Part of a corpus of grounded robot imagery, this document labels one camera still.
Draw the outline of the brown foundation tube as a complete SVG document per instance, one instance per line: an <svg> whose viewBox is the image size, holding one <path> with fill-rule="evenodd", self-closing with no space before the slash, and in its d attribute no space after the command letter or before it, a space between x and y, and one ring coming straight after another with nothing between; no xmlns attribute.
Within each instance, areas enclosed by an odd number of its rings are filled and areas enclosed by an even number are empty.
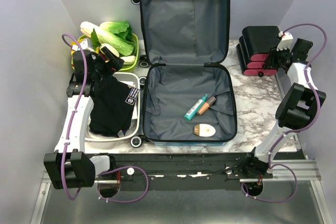
<svg viewBox="0 0 336 224"><path fill-rule="evenodd" d="M197 115L198 116L203 115L205 113L205 111L208 110L216 100L217 100L217 97L215 97L215 96L212 96L209 99L207 99L205 101L205 103L198 110Z"/></svg>

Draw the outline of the blue fish print suitcase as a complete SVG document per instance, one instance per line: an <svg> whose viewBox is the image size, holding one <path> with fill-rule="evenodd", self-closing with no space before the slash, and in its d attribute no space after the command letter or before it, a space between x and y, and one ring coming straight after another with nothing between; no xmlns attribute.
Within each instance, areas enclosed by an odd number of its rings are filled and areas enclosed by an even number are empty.
<svg viewBox="0 0 336 224"><path fill-rule="evenodd" d="M143 89L143 137L171 145L232 140L237 109L232 79L223 66L229 50L230 0L139 0L139 7L150 64ZM217 100L203 115L185 120L205 94ZM213 126L215 135L196 136L198 124Z"/></svg>

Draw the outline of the black bag with pink trim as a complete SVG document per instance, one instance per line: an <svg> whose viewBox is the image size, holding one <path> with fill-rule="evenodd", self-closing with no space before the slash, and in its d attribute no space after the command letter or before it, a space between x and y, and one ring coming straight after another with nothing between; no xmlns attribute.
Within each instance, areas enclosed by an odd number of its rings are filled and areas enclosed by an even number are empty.
<svg viewBox="0 0 336 224"><path fill-rule="evenodd" d="M241 72L245 76L273 76L277 69L267 68L265 61L271 48L279 44L277 26L247 26L236 46Z"/></svg>

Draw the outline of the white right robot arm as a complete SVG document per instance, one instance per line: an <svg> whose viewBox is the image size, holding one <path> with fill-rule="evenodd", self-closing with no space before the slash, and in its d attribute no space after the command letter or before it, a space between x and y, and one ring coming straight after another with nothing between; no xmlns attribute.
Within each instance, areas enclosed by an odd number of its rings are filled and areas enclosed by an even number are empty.
<svg viewBox="0 0 336 224"><path fill-rule="evenodd" d="M266 66L283 69L291 87L276 111L276 123L266 139L254 149L254 158L270 163L285 141L311 127L318 118L326 94L318 90L311 77L311 63L306 61L313 42L298 38L292 49L281 41L270 51Z"/></svg>

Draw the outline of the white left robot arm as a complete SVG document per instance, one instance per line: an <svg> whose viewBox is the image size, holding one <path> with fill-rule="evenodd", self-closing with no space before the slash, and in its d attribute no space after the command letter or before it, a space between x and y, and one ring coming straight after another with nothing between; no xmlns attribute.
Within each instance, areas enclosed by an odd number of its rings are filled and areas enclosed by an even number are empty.
<svg viewBox="0 0 336 224"><path fill-rule="evenodd" d="M109 154L89 157L85 138L93 109L94 85L113 75L103 58L88 49L72 54L75 70L66 90L68 109L61 136L52 153L45 154L44 166L54 189L91 187L101 175L112 179L116 166Z"/></svg>

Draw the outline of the black garment with label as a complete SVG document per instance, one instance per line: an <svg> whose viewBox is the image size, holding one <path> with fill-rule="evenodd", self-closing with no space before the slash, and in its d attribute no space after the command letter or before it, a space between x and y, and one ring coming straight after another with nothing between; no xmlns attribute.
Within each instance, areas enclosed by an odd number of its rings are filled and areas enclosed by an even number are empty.
<svg viewBox="0 0 336 224"><path fill-rule="evenodd" d="M117 136L122 123L117 121L118 80L109 76L94 86L93 109L89 129L93 134L106 137Z"/></svg>

